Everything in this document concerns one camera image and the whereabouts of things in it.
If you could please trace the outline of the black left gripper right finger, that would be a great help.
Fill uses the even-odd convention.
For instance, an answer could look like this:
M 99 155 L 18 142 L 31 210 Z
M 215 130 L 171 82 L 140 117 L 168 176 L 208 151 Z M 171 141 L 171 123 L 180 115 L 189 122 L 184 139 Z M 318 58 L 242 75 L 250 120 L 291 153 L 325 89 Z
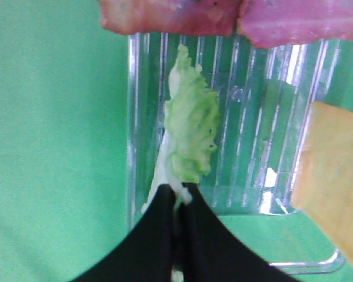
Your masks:
M 178 209 L 184 281 L 297 281 L 239 241 L 207 205 L 195 183 L 182 185 L 192 196 L 190 203 Z

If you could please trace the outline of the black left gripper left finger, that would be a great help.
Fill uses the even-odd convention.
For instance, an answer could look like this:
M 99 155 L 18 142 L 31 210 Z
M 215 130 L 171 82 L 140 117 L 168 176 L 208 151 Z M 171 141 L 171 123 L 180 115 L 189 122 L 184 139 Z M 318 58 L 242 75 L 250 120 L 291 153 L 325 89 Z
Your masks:
M 162 184 L 136 226 L 73 281 L 171 281 L 175 194 Z

